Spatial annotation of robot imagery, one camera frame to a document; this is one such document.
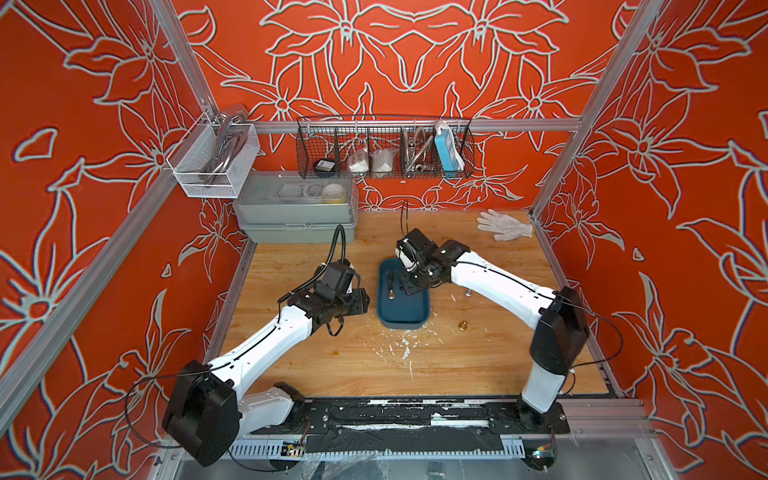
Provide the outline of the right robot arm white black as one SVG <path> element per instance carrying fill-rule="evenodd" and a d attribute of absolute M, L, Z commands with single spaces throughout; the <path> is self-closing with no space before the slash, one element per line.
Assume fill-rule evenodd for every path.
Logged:
<path fill-rule="evenodd" d="M 590 336 L 578 294 L 524 280 L 458 241 L 438 245 L 418 229 L 398 240 L 396 256 L 404 268 L 399 278 L 406 294 L 452 283 L 503 307 L 532 329 L 532 367 L 516 410 L 523 430 L 544 425 Z"/>

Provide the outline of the teal plastic storage box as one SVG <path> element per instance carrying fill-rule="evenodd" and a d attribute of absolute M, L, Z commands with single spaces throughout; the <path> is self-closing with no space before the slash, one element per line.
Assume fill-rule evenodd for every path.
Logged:
<path fill-rule="evenodd" d="M 403 271 L 402 263 L 395 257 L 381 262 L 376 291 L 376 314 L 380 323 L 393 330 L 415 330 L 424 326 L 431 315 L 430 295 L 427 291 L 407 295 L 398 278 Z M 394 300 L 387 298 L 393 289 Z"/>

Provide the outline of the grey lidded storage container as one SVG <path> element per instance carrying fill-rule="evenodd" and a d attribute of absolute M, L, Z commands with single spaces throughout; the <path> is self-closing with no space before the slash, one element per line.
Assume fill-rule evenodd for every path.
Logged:
<path fill-rule="evenodd" d="M 329 243 L 337 226 L 352 242 L 358 200 L 350 179 L 255 172 L 235 200 L 234 212 L 240 229 L 257 244 Z"/>

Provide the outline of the white work glove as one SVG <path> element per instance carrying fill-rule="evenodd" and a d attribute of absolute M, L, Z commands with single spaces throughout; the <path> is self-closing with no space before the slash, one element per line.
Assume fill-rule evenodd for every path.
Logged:
<path fill-rule="evenodd" d="M 476 218 L 477 229 L 488 232 L 497 242 L 513 241 L 519 238 L 531 238 L 533 227 L 508 214 L 489 209 Z"/>

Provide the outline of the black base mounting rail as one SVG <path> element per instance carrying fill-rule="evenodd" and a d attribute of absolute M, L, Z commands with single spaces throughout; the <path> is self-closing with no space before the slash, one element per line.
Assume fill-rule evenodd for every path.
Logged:
<path fill-rule="evenodd" d="M 311 453 L 510 455 L 506 439 L 549 442 L 571 427 L 561 404 L 539 413 L 517 396 L 309 397 L 252 433 L 296 438 Z"/>

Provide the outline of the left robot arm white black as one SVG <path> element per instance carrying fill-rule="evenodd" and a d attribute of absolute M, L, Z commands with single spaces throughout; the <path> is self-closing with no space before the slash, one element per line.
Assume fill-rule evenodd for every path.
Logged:
<path fill-rule="evenodd" d="M 337 336 L 350 316 L 368 311 L 370 298 L 346 257 L 346 231 L 334 229 L 328 256 L 304 283 L 278 300 L 277 315 L 227 353 L 190 361 L 177 374 L 162 420 L 167 434 L 199 465 L 224 456 L 235 439 L 284 423 L 303 398 L 277 384 L 244 400 L 247 391 L 284 354 L 321 329 Z"/>

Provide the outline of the clear plastic wall bin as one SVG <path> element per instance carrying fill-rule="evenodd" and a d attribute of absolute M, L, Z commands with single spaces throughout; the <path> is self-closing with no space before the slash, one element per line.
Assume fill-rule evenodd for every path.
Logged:
<path fill-rule="evenodd" d="M 168 161 L 189 198 L 235 199 L 260 152 L 254 125 L 242 105 L 197 124 Z"/>

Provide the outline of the light blue box in basket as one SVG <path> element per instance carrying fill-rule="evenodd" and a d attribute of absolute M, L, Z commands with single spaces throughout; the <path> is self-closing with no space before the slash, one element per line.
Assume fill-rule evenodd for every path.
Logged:
<path fill-rule="evenodd" d="M 446 121 L 440 120 L 435 124 L 433 143 L 445 176 L 460 176 L 464 172 L 465 162 L 457 148 L 455 134 Z"/>

